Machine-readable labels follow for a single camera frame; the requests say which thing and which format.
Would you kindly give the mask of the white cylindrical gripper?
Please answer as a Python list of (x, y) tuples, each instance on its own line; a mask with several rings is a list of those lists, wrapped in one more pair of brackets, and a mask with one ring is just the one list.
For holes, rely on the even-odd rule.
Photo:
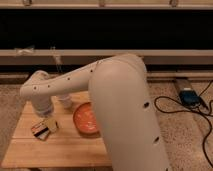
[[(54, 106), (50, 97), (36, 97), (31, 103), (35, 113), (39, 117), (49, 117), (54, 111)], [(58, 130), (57, 121), (53, 117), (46, 118), (45, 125), (51, 132), (56, 132)]]

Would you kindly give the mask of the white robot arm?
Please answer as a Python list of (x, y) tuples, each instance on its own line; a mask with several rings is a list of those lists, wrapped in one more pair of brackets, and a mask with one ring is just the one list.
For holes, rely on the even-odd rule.
[(172, 171), (140, 57), (105, 58), (53, 79), (37, 71), (20, 95), (44, 117), (53, 110), (53, 96), (79, 91), (89, 94), (114, 171)]

